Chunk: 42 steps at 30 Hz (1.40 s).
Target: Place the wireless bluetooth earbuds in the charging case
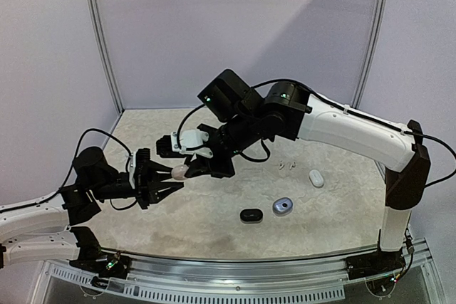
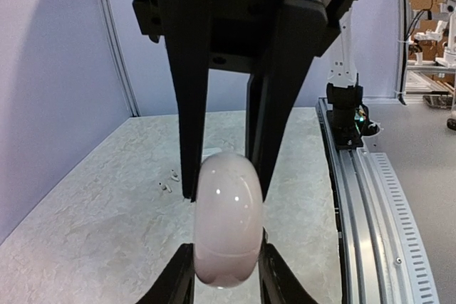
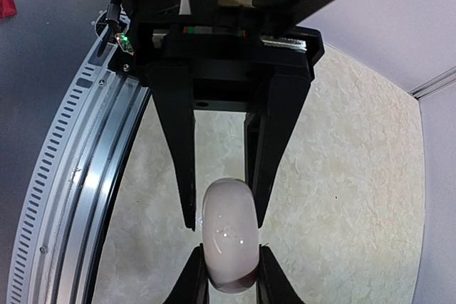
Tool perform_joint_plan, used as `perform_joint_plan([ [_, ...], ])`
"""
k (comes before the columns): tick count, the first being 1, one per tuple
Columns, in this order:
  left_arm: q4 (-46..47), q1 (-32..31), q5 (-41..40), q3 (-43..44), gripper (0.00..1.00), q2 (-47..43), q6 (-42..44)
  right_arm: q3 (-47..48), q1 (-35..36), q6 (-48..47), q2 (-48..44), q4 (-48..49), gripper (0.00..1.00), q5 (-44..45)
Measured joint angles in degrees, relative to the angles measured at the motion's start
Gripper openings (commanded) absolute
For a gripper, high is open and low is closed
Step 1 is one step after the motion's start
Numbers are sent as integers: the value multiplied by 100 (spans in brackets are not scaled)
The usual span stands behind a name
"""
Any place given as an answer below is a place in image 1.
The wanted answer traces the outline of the pink earbud charging case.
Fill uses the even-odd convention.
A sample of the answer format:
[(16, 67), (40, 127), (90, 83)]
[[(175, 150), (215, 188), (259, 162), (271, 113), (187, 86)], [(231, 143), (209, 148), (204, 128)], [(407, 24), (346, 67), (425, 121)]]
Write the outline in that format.
[(171, 177), (177, 181), (183, 181), (186, 180), (186, 173), (188, 171), (189, 167), (185, 164), (177, 165), (176, 167), (173, 167), (171, 170)]

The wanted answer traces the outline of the black earbud charging case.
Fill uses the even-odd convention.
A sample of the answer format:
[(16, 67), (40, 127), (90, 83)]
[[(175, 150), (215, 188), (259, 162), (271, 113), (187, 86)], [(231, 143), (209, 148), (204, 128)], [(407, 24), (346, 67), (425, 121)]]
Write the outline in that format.
[(244, 224), (258, 224), (262, 222), (264, 213), (261, 209), (242, 209), (239, 218)]

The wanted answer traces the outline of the purple earbud charging case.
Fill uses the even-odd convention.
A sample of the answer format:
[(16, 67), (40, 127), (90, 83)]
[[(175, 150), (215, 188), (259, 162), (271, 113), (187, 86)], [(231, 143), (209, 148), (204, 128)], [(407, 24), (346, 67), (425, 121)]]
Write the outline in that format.
[(277, 199), (273, 203), (272, 210), (273, 210), (273, 213), (277, 216), (285, 216), (292, 212), (293, 207), (294, 207), (294, 204), (293, 204), (292, 200), (288, 197), (283, 197), (283, 198)]

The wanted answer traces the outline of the white earbud charging case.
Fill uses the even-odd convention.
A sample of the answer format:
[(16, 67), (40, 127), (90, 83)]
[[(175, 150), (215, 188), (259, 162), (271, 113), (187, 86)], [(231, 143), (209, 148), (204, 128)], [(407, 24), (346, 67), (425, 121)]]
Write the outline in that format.
[(324, 178), (317, 169), (312, 169), (309, 172), (309, 180), (316, 188), (321, 188), (324, 185)]

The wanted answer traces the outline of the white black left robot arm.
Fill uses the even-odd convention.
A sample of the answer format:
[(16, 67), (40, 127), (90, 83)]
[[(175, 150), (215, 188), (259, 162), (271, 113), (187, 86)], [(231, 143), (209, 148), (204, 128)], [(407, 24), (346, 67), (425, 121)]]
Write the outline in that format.
[(139, 149), (119, 172), (99, 147), (84, 149), (72, 162), (74, 184), (55, 194), (1, 208), (1, 267), (29, 261), (67, 260), (100, 278), (127, 278), (132, 260), (122, 251), (105, 253), (84, 224), (99, 204), (132, 198), (141, 209), (183, 188), (188, 168), (167, 167)]

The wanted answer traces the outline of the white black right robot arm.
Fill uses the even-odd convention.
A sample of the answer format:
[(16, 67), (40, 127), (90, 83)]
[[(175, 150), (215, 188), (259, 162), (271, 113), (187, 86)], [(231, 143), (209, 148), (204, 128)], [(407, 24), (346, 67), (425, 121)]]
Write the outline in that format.
[(179, 129), (172, 135), (172, 149), (193, 156), (186, 173), (189, 178), (232, 177), (234, 156), (276, 137), (324, 143), (383, 164), (385, 208), (377, 248), (347, 258), (348, 276), (391, 273), (396, 282), (406, 273), (409, 260), (402, 249), (410, 247), (410, 240), (405, 232), (412, 209), (423, 197), (431, 165), (418, 122), (400, 124), (370, 116), (296, 80), (270, 80), (269, 92), (260, 95), (256, 86), (246, 84), (230, 69), (198, 97), (221, 125)]

